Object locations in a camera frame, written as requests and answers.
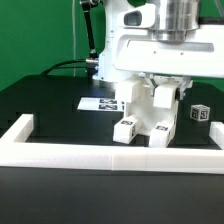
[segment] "wire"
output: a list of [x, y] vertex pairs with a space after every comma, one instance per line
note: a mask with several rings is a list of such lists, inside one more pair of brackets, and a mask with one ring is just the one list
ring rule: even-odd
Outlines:
[[215, 5], [216, 5], [221, 17], [224, 18], [224, 9], [222, 7], [220, 0], [214, 0], [214, 2], [215, 2]]
[[43, 76], [47, 76], [51, 71], [56, 70], [56, 69], [71, 69], [71, 68], [86, 68], [85, 66], [69, 66], [69, 67], [55, 67], [55, 68], [50, 68], [47, 71], [47, 73], [43, 74]]
[[52, 67], [48, 68], [47, 70], [43, 71], [40, 75], [41, 76], [46, 76], [49, 72], [51, 72], [54, 69], [60, 69], [60, 68], [69, 68], [69, 67], [61, 67], [63, 65], [69, 65], [69, 64], [75, 64], [75, 63], [83, 63], [86, 62], [85, 59], [79, 59], [79, 60], [70, 60], [70, 61], [64, 61], [57, 63], [53, 65]]

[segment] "black and white marker cube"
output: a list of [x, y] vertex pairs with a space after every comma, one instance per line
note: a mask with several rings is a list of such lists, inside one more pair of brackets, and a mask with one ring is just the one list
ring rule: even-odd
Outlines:
[[210, 108], [204, 105], [192, 105], [190, 118], [197, 121], [208, 121], [210, 115]]

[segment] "black table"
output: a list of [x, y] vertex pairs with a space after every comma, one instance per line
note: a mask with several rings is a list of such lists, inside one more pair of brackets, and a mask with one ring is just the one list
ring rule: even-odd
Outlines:
[[[224, 94], [202, 83], [186, 93], [169, 147], [219, 149], [208, 132], [224, 120]], [[29, 142], [122, 145], [112, 141], [121, 113], [76, 110], [81, 97], [113, 96], [85, 78], [27, 76], [0, 93], [0, 136], [32, 113]], [[209, 106], [210, 120], [191, 120], [192, 104]], [[143, 136], [131, 143], [147, 144]], [[0, 223], [223, 223], [223, 189], [222, 175], [2, 167]]]

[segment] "metal cylinder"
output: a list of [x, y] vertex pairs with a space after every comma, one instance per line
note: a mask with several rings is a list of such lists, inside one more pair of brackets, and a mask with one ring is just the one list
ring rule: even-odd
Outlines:
[[186, 32], [198, 28], [200, 0], [148, 0], [156, 6], [154, 38], [161, 41], [184, 41]]

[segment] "green backdrop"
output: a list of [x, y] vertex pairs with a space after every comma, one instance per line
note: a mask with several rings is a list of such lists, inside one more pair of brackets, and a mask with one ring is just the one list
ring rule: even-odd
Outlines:
[[[130, 3], [139, 6], [145, 0]], [[219, 16], [213, 0], [202, 0], [200, 14]], [[103, 6], [94, 8], [91, 15], [100, 52], [104, 48]], [[87, 57], [88, 42], [79, 0], [75, 0], [75, 46], [72, 20], [72, 0], [0, 0], [0, 90], [26, 75], [39, 74], [57, 62], [73, 59], [74, 47], [76, 58]], [[200, 81], [224, 90], [222, 80]]]

